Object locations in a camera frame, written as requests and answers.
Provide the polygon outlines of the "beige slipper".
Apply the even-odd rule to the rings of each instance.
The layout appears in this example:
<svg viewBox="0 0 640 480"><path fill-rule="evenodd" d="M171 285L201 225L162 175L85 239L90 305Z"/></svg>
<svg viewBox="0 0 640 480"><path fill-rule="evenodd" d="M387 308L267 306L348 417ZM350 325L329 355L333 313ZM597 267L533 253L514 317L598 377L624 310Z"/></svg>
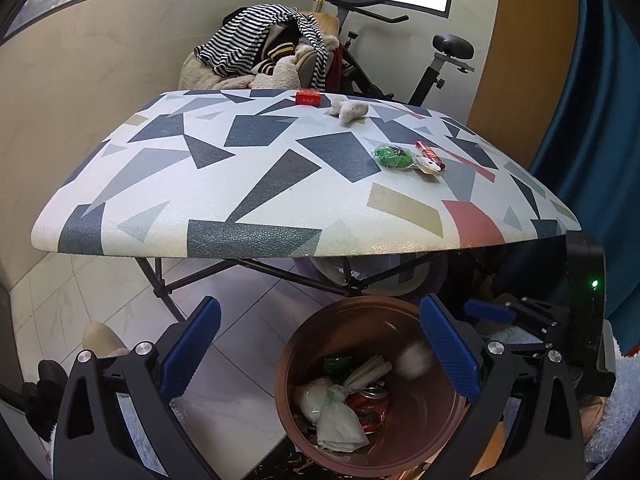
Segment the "beige slipper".
<svg viewBox="0 0 640 480"><path fill-rule="evenodd" d="M99 359L118 358L129 353L119 336L100 322L91 322L85 327L82 348L91 351Z"/></svg>

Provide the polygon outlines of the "brown plastic trash bin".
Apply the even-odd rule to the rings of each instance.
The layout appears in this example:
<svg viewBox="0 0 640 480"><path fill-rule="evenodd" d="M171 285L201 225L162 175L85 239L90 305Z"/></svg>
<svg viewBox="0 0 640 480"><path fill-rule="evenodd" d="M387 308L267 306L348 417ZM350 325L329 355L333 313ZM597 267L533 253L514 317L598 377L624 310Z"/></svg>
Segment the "brown plastic trash bin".
<svg viewBox="0 0 640 480"><path fill-rule="evenodd" d="M281 353L274 393L286 435L306 456L362 478L425 463L465 406L428 348L416 306L373 296L303 322Z"/></svg>

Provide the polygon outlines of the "red soda can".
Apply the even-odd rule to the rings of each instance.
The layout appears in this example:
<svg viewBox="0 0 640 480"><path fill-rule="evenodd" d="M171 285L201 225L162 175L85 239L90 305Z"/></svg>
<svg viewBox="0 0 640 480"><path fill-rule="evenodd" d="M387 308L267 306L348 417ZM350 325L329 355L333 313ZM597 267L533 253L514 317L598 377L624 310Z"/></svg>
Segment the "red soda can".
<svg viewBox="0 0 640 480"><path fill-rule="evenodd" d="M374 382L352 393L347 405L357 415L364 433L374 434L384 425L389 400L385 386Z"/></svg>

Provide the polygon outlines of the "small red wrapper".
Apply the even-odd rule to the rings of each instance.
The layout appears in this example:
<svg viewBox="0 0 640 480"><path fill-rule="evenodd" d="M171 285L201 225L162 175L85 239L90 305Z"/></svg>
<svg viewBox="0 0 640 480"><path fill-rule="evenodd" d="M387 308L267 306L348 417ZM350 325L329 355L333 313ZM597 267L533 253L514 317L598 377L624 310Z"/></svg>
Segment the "small red wrapper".
<svg viewBox="0 0 640 480"><path fill-rule="evenodd" d="M445 169L444 162L438 157L438 155L423 141L416 141L416 149L418 150L419 155L422 157L427 157L433 159L435 162L442 167L442 170Z"/></svg>

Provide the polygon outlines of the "green transparent snack bag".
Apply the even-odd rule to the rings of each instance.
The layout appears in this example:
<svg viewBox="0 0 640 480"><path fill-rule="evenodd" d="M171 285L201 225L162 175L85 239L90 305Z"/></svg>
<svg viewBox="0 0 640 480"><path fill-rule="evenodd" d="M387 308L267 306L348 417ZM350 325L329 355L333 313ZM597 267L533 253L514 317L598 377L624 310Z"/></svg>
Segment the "green transparent snack bag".
<svg viewBox="0 0 640 480"><path fill-rule="evenodd" d="M414 166L413 154L393 144L380 144L373 149L373 158L382 167L393 170L408 170Z"/></svg>

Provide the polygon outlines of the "blue curtain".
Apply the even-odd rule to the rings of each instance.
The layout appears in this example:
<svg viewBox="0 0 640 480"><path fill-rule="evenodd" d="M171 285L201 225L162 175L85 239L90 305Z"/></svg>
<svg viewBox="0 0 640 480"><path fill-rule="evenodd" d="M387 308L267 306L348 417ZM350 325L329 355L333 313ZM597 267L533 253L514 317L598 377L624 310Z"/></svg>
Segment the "blue curtain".
<svg viewBox="0 0 640 480"><path fill-rule="evenodd" d="M639 44L613 0L578 0L564 89L532 173L603 246L605 316L639 347Z"/></svg>

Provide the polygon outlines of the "small red box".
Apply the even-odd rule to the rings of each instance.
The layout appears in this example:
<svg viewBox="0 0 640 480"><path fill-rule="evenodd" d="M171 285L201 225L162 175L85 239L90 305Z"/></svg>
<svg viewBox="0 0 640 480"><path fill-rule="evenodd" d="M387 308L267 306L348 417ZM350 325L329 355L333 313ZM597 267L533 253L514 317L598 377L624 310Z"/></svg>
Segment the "small red box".
<svg viewBox="0 0 640 480"><path fill-rule="evenodd" d="M294 101L296 105L318 107L322 101L322 94L316 90L298 89L295 92Z"/></svg>

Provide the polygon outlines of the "geometric patterned table cover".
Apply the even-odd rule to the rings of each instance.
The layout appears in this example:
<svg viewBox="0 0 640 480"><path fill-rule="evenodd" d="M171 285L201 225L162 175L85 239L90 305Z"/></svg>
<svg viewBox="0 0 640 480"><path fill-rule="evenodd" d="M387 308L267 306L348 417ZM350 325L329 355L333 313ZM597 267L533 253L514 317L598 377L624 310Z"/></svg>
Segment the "geometric patterned table cover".
<svg viewBox="0 0 640 480"><path fill-rule="evenodd" d="M397 255L575 231L574 214L461 122L371 101L343 126L290 90L174 91L117 127L44 206L32 244L112 257ZM380 144L444 162L382 168Z"/></svg>

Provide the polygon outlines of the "purple round basin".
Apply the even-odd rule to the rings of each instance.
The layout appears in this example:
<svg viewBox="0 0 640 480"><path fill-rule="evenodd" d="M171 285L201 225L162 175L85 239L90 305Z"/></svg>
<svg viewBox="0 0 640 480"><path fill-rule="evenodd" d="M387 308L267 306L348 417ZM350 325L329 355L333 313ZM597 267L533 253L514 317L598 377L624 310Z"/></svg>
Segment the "purple round basin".
<svg viewBox="0 0 640 480"><path fill-rule="evenodd" d="M324 284L345 286L343 260L341 258L297 258L295 269L307 278ZM401 254L387 256L348 257L350 273L354 280L363 281L378 274L409 263L408 269L380 278L368 285L366 295L402 297L418 292L438 292L444 284L448 260L445 254Z"/></svg>

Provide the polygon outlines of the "cartoon snack packet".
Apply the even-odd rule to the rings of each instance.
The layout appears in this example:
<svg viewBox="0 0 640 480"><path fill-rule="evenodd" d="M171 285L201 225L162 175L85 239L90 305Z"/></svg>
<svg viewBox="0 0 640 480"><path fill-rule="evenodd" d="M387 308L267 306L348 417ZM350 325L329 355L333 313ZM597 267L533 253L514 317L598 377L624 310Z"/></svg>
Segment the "cartoon snack packet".
<svg viewBox="0 0 640 480"><path fill-rule="evenodd" d="M431 176L437 176L442 171L442 167L433 159L416 156L413 159L414 166L420 169L424 174L430 174Z"/></svg>

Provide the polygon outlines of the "white tissue bag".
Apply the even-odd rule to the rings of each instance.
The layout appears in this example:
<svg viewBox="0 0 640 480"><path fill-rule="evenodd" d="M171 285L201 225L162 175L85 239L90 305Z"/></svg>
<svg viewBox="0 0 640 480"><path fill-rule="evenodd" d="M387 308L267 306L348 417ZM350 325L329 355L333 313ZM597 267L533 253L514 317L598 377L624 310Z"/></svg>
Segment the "white tissue bag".
<svg viewBox="0 0 640 480"><path fill-rule="evenodd" d="M297 387L294 399L316 427L317 445L331 452L352 453L369 444L357 414L346 404L348 390L329 378Z"/></svg>

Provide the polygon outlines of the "striped black white shirt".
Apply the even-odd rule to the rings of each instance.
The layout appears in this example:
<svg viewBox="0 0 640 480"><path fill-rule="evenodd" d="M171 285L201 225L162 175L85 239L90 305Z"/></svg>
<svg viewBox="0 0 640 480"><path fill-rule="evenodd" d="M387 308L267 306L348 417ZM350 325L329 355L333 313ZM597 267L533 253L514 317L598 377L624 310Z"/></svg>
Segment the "striped black white shirt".
<svg viewBox="0 0 640 480"><path fill-rule="evenodd" d="M249 6L223 24L205 44L194 48L194 56L217 76L250 75L262 62L276 66L281 58L293 55L298 40L316 55L308 88L326 88L329 50L317 20L282 4Z"/></svg>

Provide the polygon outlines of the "black folding table frame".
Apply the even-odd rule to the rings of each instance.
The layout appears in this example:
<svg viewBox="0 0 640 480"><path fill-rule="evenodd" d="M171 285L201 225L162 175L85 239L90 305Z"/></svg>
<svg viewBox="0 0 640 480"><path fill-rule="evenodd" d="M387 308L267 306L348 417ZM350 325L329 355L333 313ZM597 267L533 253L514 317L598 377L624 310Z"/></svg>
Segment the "black folding table frame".
<svg viewBox="0 0 640 480"><path fill-rule="evenodd" d="M343 260L345 286L324 284L307 278L295 269L295 259L183 259L137 258L136 263L149 282L151 292L179 321L189 316L204 296L212 296L228 312L224 322L231 324L257 304L274 286L287 284L318 304L364 296L368 285L408 269L409 263L363 281L354 280L347 258ZM416 300L423 292L409 297Z"/></svg>

